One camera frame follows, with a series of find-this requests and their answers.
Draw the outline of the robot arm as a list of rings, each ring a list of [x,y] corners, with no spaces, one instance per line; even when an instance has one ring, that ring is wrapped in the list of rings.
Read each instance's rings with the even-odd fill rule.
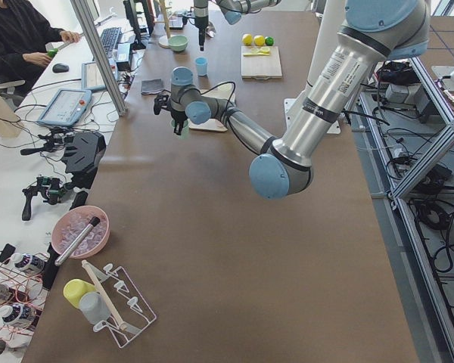
[[[254,14],[263,8],[275,7],[281,0],[218,0],[214,3],[220,8],[224,18],[230,25],[236,24],[243,15]],[[194,0],[194,25],[198,29],[198,44],[200,51],[204,51],[207,26],[209,25],[209,2]]]
[[[203,95],[187,67],[172,71],[171,92],[154,99],[154,114],[169,112],[177,135],[189,123],[220,121],[256,154],[249,177],[260,196],[272,200],[305,190],[313,179],[314,150],[375,66],[417,57],[428,46],[428,1],[347,1],[339,9],[336,47],[314,84],[285,99],[287,129],[280,138],[229,99]]]

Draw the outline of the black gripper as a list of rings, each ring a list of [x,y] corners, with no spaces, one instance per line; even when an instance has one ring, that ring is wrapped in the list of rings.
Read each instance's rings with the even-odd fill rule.
[[[194,25],[198,30],[198,44],[200,51],[204,51],[206,30],[208,26],[208,17],[196,17],[194,19]]]
[[[176,135],[182,135],[188,125],[188,117],[185,111],[174,108],[173,99],[164,93],[160,93],[154,99],[154,115],[159,115],[162,110],[168,111],[173,119],[173,131]]]

